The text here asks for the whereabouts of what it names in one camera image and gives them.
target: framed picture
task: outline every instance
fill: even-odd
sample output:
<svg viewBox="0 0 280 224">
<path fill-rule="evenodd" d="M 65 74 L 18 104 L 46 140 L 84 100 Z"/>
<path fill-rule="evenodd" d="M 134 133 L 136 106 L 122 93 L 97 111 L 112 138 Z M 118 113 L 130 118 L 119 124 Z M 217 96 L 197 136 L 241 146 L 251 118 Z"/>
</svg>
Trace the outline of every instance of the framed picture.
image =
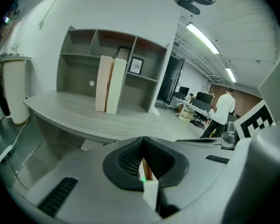
<svg viewBox="0 0 280 224">
<path fill-rule="evenodd" d="M 131 53 L 131 48 L 119 47 L 118 51 L 115 55 L 115 58 L 120 58 L 120 59 L 128 61 L 130 53 Z"/>
<path fill-rule="evenodd" d="M 132 57 L 129 72 L 140 75 L 144 60 Z"/>
</svg>

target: fluorescent light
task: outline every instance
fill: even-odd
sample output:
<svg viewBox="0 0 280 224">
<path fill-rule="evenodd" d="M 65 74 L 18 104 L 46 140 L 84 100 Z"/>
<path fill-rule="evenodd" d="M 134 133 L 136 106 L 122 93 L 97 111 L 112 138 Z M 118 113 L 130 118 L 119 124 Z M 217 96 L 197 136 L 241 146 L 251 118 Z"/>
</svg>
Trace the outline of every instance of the fluorescent light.
<svg viewBox="0 0 280 224">
<path fill-rule="evenodd" d="M 233 82 L 236 82 L 236 80 L 235 80 L 235 78 L 234 78 L 234 75 L 233 75 L 233 73 L 232 73 L 232 70 L 231 70 L 230 68 L 226 68 L 226 71 L 227 71 L 228 75 L 230 76 L 231 80 L 232 80 Z"/>
<path fill-rule="evenodd" d="M 187 29 L 189 29 L 191 32 L 193 32 L 207 47 L 212 51 L 214 54 L 219 54 L 219 51 L 216 49 L 216 47 L 211 43 L 211 41 L 192 23 L 186 26 Z"/>
</svg>

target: floor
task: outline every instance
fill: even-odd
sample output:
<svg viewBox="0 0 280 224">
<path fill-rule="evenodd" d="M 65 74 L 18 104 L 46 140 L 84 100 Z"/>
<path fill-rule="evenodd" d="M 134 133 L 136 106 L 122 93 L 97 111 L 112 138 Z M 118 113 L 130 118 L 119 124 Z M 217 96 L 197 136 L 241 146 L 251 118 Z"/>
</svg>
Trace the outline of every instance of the floor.
<svg viewBox="0 0 280 224">
<path fill-rule="evenodd" d="M 157 108 L 161 125 L 168 132 L 171 141 L 199 138 L 204 130 L 191 123 L 181 122 L 173 110 Z M 0 154 L 12 145 L 23 126 L 16 126 L 4 118 L 0 123 Z M 0 176 L 8 188 L 22 195 L 46 173 L 52 170 L 58 161 L 49 146 L 43 140 L 33 113 L 20 134 L 10 159 L 0 164 Z"/>
</svg>

